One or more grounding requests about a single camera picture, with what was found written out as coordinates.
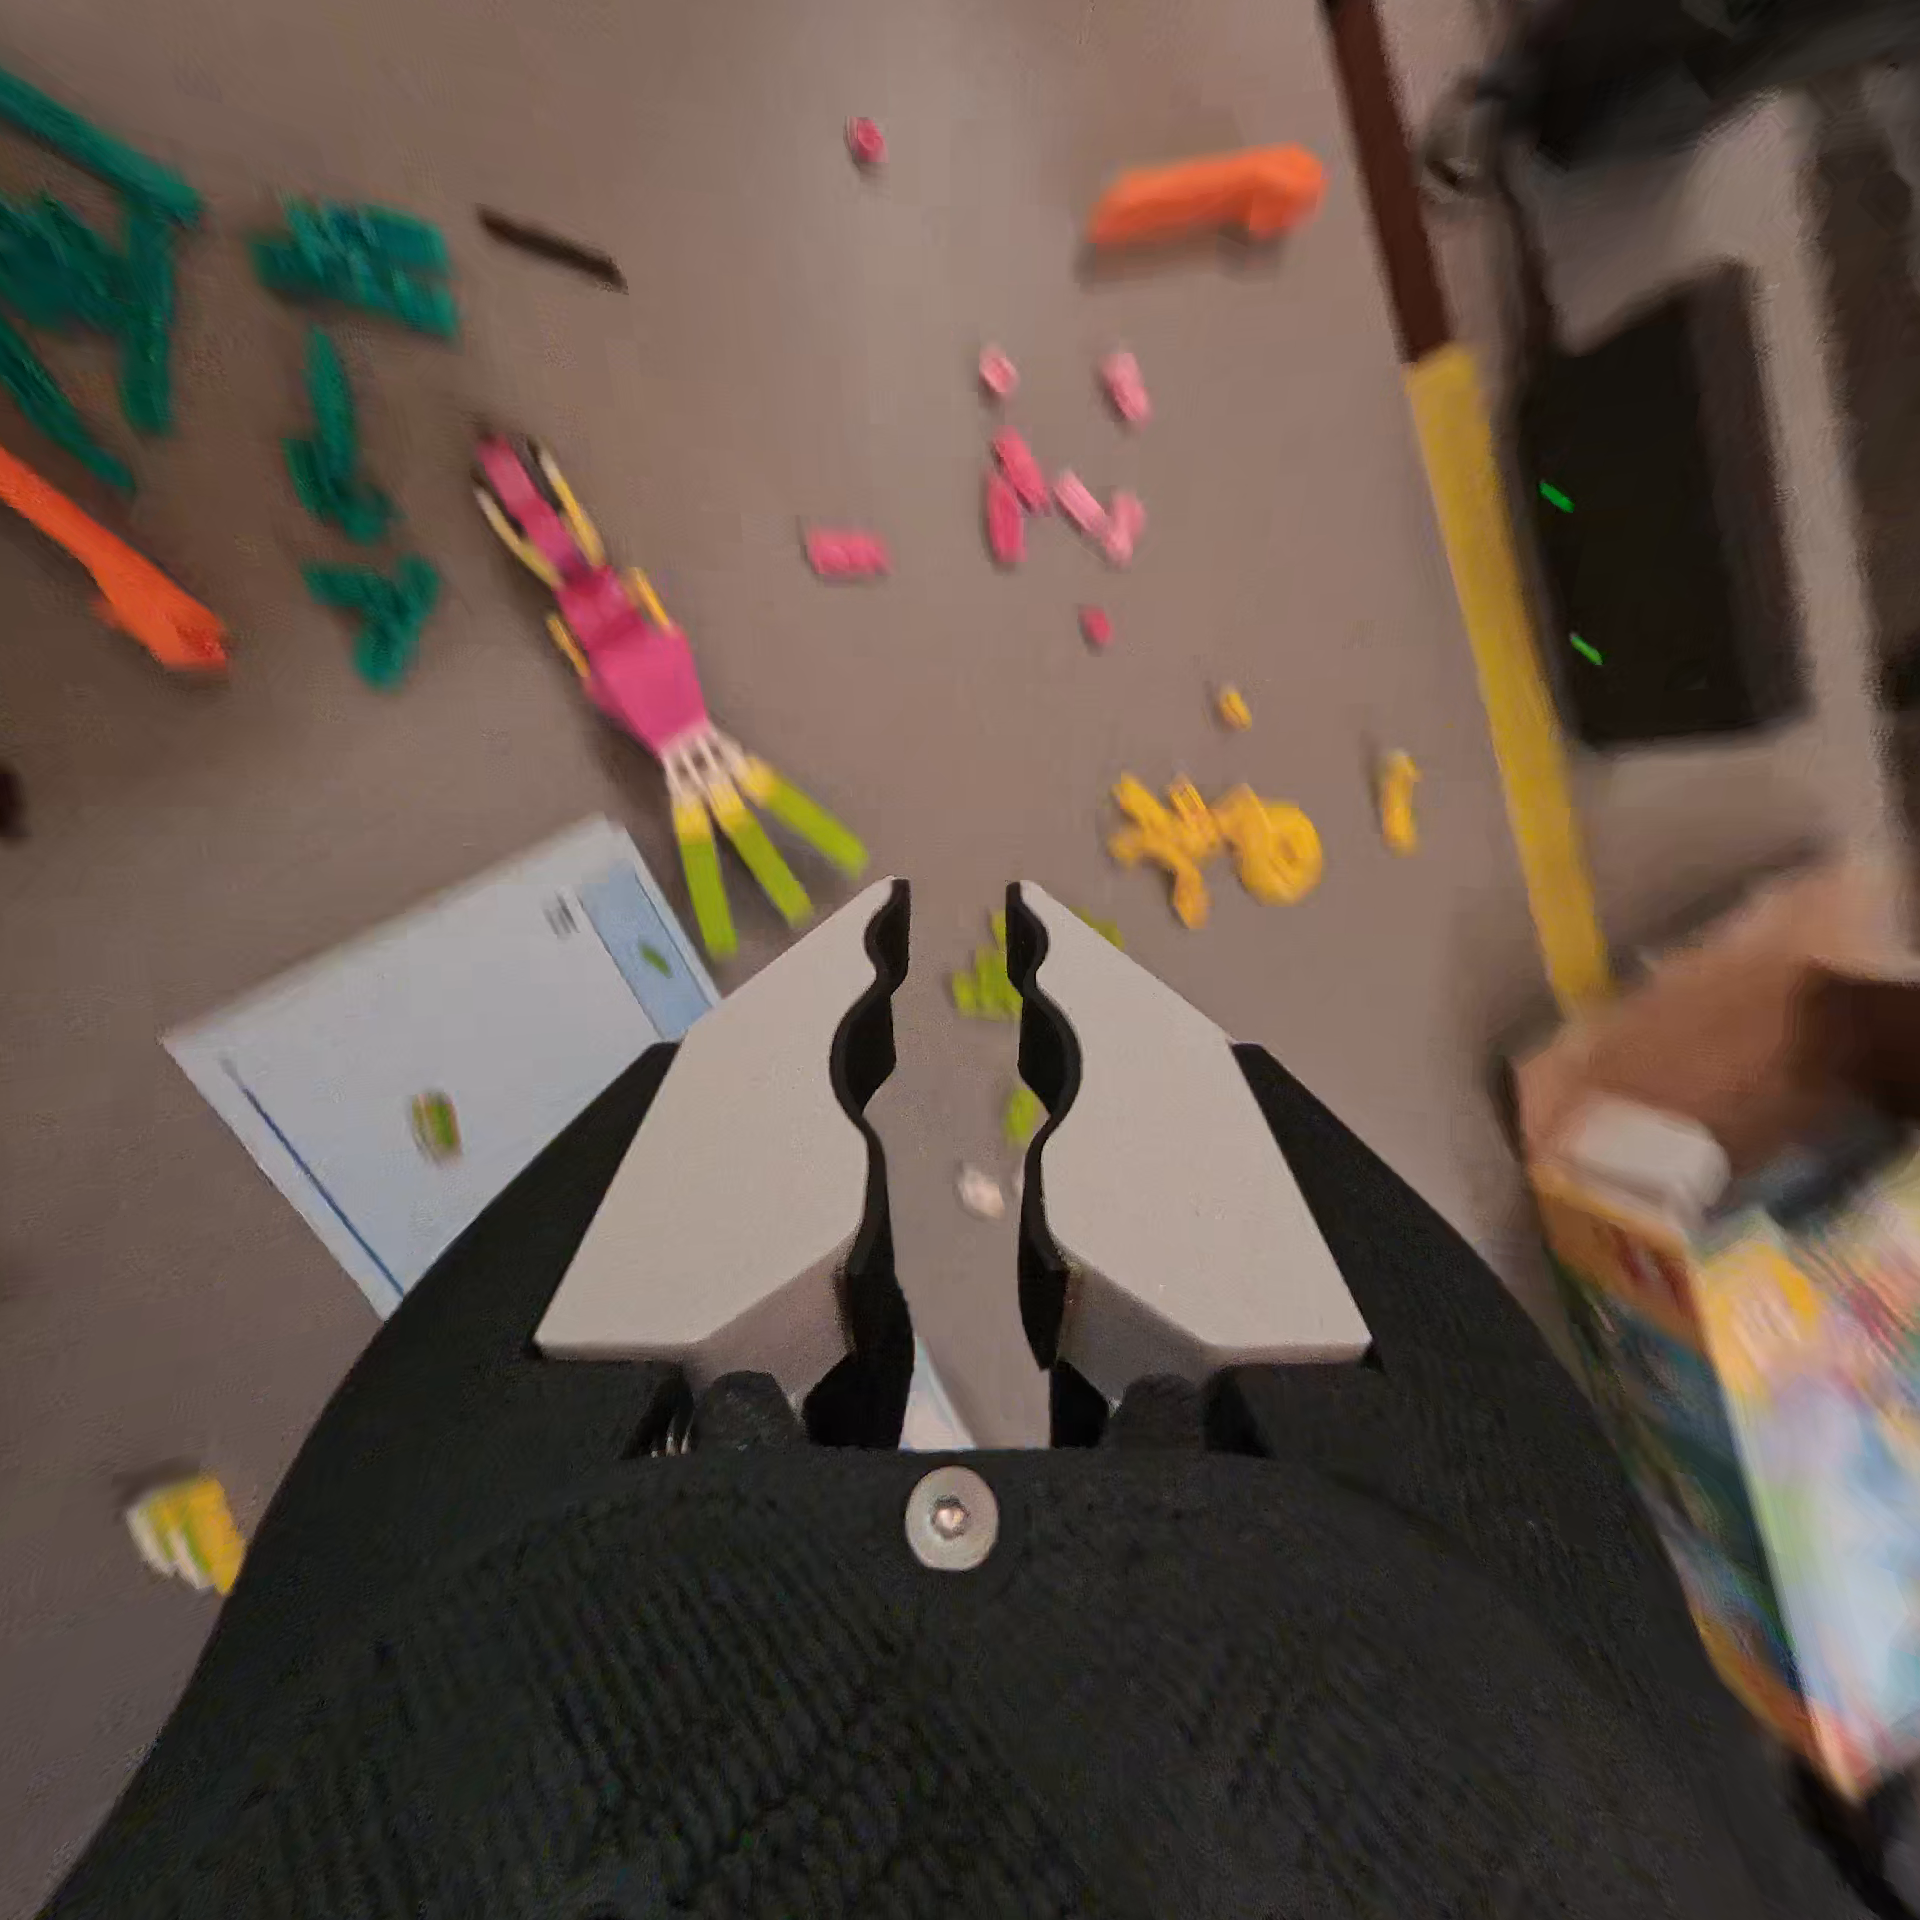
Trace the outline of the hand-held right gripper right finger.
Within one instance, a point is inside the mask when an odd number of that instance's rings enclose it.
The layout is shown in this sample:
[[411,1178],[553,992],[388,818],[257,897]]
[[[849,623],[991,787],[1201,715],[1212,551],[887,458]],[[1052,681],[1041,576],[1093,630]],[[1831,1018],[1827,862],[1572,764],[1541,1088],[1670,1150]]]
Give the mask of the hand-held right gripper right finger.
[[1018,996],[1018,1329],[1048,1438],[1103,1442],[1139,1384],[1373,1345],[1238,1046],[1030,882],[1003,901]]

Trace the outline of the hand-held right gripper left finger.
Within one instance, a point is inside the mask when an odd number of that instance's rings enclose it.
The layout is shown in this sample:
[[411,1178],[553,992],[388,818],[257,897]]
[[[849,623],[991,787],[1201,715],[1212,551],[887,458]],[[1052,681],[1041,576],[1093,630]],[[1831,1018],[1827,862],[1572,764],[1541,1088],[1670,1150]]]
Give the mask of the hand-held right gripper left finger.
[[617,1166],[543,1357],[775,1379],[821,1442],[903,1442],[912,1324],[869,1106],[898,1069],[911,887],[877,882],[700,1017]]

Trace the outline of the lime lego pieces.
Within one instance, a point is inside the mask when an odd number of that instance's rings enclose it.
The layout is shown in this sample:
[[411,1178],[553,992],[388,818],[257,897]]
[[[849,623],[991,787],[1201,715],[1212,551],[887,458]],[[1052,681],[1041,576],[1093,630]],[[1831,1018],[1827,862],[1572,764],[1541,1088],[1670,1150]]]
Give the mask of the lime lego pieces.
[[1006,912],[991,912],[991,940],[950,976],[950,1004],[961,1018],[1018,1025],[1023,996],[1006,968]]

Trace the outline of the lego instruction booklet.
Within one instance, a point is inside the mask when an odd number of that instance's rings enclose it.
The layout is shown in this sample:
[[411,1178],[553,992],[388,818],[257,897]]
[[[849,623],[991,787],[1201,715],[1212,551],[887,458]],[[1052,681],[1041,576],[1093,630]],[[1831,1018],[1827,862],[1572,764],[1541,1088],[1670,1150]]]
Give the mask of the lego instruction booklet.
[[588,818],[162,1042],[392,1319],[632,1064],[721,1009],[632,838]]

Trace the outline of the yellow lego assembly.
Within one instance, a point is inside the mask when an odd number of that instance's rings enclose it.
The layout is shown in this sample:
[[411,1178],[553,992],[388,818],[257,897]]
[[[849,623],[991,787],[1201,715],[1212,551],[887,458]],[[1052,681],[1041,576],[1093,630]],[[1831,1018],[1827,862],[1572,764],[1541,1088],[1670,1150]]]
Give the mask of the yellow lego assembly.
[[1116,827],[1110,856],[1122,869],[1159,869],[1180,927],[1212,922],[1207,871],[1227,862],[1238,891],[1263,906],[1297,906],[1324,877],[1324,844],[1313,818],[1251,787],[1207,801],[1193,783],[1172,783],[1162,796],[1143,781],[1116,781],[1110,791]]

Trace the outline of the pink and lime lego model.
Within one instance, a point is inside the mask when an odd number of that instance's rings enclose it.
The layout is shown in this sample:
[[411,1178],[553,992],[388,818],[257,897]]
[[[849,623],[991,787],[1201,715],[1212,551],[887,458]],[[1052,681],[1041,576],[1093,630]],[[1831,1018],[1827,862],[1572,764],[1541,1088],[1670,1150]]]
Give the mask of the pink and lime lego model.
[[812,927],[815,901],[775,844],[775,827],[845,882],[869,869],[860,838],[713,722],[684,630],[642,568],[613,558],[540,440],[482,433],[475,494],[494,540],[548,586],[548,631],[588,707],[660,766],[705,955],[713,964],[738,955],[721,849],[738,856],[788,928]]

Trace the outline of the colourful lego set box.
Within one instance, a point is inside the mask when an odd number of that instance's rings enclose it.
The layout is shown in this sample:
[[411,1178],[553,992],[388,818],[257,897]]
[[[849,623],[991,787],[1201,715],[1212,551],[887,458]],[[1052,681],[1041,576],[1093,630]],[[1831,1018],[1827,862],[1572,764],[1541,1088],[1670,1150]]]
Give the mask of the colourful lego set box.
[[1841,1114],[1739,1178],[1592,1102],[1535,1166],[1607,1436],[1723,1683],[1846,1801],[1920,1743],[1920,1155]]

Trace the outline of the yellow and white lego piece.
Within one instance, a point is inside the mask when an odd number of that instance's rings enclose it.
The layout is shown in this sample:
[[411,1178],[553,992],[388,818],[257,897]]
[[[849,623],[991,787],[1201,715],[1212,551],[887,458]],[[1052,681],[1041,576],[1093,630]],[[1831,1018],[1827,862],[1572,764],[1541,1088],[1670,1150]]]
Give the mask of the yellow and white lego piece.
[[200,1596],[231,1596],[246,1565],[246,1533],[215,1476],[197,1471],[143,1488],[123,1519],[149,1571]]

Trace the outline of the scattered pink lego plates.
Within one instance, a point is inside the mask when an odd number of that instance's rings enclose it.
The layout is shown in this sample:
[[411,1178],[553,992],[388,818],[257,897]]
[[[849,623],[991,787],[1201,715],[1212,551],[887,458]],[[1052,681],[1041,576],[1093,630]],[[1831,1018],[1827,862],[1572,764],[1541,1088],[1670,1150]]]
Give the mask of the scattered pink lego plates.
[[[1154,399],[1135,352],[1110,352],[1095,365],[1095,389],[1122,427],[1147,427]],[[983,540],[996,568],[1018,568],[1028,551],[1028,527],[1041,519],[1064,519],[1106,563],[1129,568],[1147,529],[1147,504],[1139,494],[1116,491],[1110,497],[1072,473],[1048,473],[1028,435],[1001,426],[991,435],[991,461],[983,478]],[[805,529],[805,563],[823,583],[869,583],[889,576],[889,546],[869,529]]]

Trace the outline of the pile of teal lego pieces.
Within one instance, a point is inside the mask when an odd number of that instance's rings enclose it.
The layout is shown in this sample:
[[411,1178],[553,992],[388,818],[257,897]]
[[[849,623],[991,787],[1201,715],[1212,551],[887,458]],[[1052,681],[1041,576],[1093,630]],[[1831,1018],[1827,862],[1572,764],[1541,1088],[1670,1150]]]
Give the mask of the pile of teal lego pieces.
[[[120,203],[111,239],[57,197],[3,197],[0,298],[3,396],[21,419],[115,494],[137,478],[85,426],[34,331],[95,331],[120,352],[120,405],[140,435],[174,427],[174,244],[203,219],[203,197],[34,84],[0,77],[3,129],[89,175]],[[436,223],[381,203],[282,199],[282,223],[249,239],[267,294],[339,308],[454,343],[462,312]],[[282,445],[308,519],[351,546],[382,546],[399,510],[364,458],[355,389],[323,328],[304,347],[308,427]]]

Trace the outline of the cardboard box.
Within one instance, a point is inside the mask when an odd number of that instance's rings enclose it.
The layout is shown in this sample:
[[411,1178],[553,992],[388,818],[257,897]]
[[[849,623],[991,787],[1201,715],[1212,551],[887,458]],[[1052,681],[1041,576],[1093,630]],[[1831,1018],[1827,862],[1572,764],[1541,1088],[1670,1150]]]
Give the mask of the cardboard box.
[[1755,887],[1616,999],[1509,1064],[1524,1174],[1565,1166],[1598,1102],[1707,1134],[1733,1183],[1865,1114],[1917,1127],[1909,897],[1839,856]]

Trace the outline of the yellow tape strip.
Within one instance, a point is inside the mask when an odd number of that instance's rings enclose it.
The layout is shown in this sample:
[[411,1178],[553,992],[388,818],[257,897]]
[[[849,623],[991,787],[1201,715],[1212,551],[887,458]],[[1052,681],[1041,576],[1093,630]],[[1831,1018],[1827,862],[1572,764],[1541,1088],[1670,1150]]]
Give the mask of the yellow tape strip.
[[1463,343],[1424,352],[1404,389],[1476,664],[1486,730],[1516,849],[1535,948],[1560,1017],[1616,992],[1568,746],[1548,697],[1516,519],[1495,465],[1494,408]]

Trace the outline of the black power box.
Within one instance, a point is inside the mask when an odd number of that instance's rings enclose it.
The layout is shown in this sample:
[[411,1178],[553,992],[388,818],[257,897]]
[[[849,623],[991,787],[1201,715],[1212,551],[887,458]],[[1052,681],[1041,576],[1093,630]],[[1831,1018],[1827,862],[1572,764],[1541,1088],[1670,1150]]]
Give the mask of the black power box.
[[1541,631],[1598,753],[1776,730],[1805,711],[1758,281],[1666,286],[1521,396]]

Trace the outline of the orange brick separator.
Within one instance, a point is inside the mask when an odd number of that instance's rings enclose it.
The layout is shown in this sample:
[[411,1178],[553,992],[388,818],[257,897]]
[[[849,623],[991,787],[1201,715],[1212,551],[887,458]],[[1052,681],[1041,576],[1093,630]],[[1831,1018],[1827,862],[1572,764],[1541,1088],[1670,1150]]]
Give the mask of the orange brick separator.
[[219,618],[9,450],[0,451],[0,501],[85,572],[98,590],[98,618],[157,664],[194,679],[230,667],[230,630]]
[[1297,143],[1143,162],[1095,197],[1090,244],[1122,255],[1187,244],[1212,233],[1269,244],[1303,227],[1324,193],[1324,162]]

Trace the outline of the thin black rod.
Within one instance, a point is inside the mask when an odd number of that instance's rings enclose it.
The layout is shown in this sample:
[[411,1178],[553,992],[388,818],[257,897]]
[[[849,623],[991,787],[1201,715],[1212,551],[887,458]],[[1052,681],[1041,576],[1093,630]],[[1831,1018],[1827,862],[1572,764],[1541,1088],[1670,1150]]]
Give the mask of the thin black rod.
[[477,227],[508,255],[553,265],[613,294],[632,288],[621,260],[605,248],[591,248],[588,239],[574,239],[566,233],[553,233],[531,219],[515,219],[508,211],[497,211],[494,203],[477,203],[475,218],[477,218]]

